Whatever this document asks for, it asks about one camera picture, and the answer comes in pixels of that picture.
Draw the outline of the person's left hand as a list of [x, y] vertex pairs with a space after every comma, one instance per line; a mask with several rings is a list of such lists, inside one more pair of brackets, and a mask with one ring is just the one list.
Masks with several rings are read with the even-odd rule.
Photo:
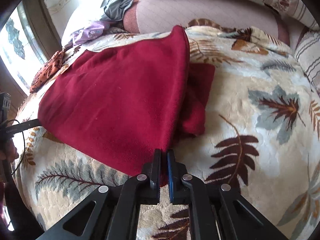
[[0, 150], [0, 159], [13, 163], [18, 158], [17, 148], [12, 139], [4, 144], [4, 148]]

